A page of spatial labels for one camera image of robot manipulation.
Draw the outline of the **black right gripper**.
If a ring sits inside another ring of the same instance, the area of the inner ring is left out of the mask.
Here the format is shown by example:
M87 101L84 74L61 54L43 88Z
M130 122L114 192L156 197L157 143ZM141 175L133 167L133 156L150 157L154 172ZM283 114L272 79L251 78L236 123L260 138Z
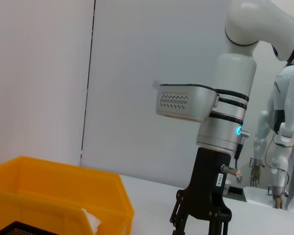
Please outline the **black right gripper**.
M203 147L198 148L189 185L177 191L170 222L172 235L185 235L188 216L209 221L208 235L228 235L231 210L223 201L226 173L221 166L229 166L231 156Z

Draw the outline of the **white paper ball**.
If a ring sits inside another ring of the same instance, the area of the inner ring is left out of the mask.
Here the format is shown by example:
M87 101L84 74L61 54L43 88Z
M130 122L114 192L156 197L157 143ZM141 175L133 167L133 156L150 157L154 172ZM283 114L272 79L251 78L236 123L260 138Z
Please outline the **white paper ball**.
M98 232L98 227L101 224L101 221L98 218L96 218L94 215L92 215L91 213L87 212L84 208L82 208L81 210L85 213L88 219L88 222L91 226L91 229L93 231L93 234L96 235Z

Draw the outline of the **black mesh pen holder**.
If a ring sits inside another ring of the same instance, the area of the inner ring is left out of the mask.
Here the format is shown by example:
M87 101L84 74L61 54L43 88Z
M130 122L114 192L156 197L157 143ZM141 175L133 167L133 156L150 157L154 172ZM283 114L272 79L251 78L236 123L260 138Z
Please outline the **black mesh pen holder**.
M14 221L0 229L0 235L59 235L25 223Z

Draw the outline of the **black flat box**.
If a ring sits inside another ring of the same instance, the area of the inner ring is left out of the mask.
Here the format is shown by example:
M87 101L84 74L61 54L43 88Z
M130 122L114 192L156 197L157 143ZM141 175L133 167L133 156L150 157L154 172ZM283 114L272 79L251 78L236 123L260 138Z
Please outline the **black flat box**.
M242 188L230 186L226 197L233 200L246 202L244 191Z

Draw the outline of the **right gripper silver plug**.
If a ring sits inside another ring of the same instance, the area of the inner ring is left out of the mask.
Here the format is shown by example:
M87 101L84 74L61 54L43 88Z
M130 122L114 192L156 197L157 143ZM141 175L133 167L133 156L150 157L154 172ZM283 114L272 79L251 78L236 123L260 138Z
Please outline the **right gripper silver plug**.
M230 174L230 175L235 176L237 181L241 182L242 173L241 173L241 171L239 169L232 168L232 167L229 167L229 166L226 166L226 165L223 164L221 166L220 170L221 170L222 173L226 173L226 174Z

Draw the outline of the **white rounded table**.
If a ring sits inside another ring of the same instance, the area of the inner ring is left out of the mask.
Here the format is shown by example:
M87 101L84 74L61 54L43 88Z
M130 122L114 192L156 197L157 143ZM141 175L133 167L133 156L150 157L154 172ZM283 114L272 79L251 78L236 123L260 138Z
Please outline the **white rounded table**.
M272 195L269 195L271 194L271 190L269 191L269 194L268 194L267 189L255 188L255 187L244 187L243 194L247 203L273 208ZM286 202L287 202L287 198L283 195L282 196L283 210L289 211L285 206Z

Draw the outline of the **yellow plastic bin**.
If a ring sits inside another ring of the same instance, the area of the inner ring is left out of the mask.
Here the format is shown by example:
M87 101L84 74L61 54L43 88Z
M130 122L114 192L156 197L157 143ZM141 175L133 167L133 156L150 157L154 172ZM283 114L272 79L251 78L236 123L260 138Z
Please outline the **yellow plastic bin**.
M0 229L19 221L59 235L131 235L134 209L118 174L19 156L0 164Z

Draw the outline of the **white humanoid robot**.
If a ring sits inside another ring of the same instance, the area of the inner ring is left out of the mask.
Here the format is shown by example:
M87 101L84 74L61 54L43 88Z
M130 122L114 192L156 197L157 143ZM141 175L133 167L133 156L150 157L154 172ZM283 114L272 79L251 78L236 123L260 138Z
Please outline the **white humanoid robot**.
M260 113L258 128L253 144L253 164L250 174L250 185L255 187L260 182L261 167L267 165L266 157L270 143L267 136L274 134L271 143L274 151L271 164L273 183L270 186L273 207L283 208L282 197L288 196L286 186L290 176L289 158L294 148L294 65L286 66L277 75L267 109Z

